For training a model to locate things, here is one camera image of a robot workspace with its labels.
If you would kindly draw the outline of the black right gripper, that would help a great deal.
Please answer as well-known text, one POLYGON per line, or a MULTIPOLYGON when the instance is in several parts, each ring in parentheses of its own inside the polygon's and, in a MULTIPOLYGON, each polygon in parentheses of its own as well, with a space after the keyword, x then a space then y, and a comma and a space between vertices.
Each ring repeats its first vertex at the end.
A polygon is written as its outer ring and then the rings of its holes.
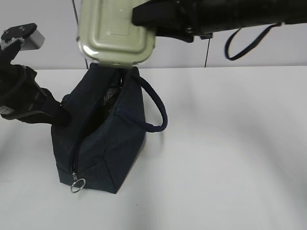
POLYGON ((132 9, 132 24, 155 35, 192 43, 199 32, 196 0, 149 0, 132 9))

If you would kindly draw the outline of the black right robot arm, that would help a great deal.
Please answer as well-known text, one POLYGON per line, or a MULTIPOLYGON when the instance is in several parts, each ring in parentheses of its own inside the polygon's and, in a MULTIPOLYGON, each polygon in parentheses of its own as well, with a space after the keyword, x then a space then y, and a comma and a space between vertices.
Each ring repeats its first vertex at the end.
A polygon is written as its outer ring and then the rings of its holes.
POLYGON ((305 0, 149 0, 132 9, 132 23, 157 36, 191 43, 194 37, 268 24, 307 21, 305 0))

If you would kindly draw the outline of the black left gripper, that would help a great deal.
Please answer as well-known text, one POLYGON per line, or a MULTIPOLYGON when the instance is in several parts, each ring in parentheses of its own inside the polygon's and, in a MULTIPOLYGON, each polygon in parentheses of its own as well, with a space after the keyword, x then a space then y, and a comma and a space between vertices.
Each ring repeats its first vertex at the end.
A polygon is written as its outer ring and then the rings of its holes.
POLYGON ((28 66, 11 64, 22 45, 18 38, 0 43, 0 116, 28 124, 67 126, 70 113, 48 89, 37 84, 37 72, 28 66))

